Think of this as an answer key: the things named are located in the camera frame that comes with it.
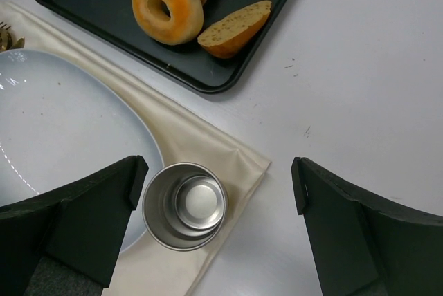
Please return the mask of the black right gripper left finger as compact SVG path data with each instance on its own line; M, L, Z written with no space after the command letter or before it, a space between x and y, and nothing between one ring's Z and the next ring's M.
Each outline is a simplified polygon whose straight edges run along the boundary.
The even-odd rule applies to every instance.
M101 295L149 167L128 156L1 207L2 295Z

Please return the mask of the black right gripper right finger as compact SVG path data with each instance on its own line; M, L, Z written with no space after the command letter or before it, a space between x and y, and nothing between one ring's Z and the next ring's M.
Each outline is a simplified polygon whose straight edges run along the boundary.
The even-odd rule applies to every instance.
M308 158L291 166L323 295L441 295L442 217L390 201Z

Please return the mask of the orange glazed donut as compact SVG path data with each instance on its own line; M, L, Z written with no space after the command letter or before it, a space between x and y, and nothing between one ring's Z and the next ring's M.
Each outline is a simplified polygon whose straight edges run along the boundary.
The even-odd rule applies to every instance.
M136 23L149 37L169 46L192 41L204 24L201 0L131 0Z

